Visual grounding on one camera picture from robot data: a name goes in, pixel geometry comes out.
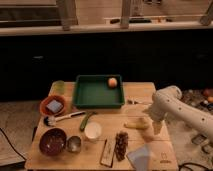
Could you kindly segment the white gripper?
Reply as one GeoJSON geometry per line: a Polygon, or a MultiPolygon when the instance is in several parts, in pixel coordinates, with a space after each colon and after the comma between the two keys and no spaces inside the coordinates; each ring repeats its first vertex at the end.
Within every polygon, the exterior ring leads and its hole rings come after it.
{"type": "Polygon", "coordinates": [[[164,120],[165,113],[154,105],[150,105],[146,110],[146,113],[152,119],[154,134],[159,134],[162,129],[162,121],[164,120]]]}

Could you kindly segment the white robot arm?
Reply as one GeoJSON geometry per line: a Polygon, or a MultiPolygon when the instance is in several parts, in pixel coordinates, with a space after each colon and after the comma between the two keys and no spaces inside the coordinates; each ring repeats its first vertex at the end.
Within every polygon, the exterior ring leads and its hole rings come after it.
{"type": "Polygon", "coordinates": [[[182,92],[177,86],[155,91],[152,95],[153,103],[148,108],[150,118],[161,122],[167,114],[172,114],[213,142],[213,116],[181,102],[181,98],[182,92]]]}

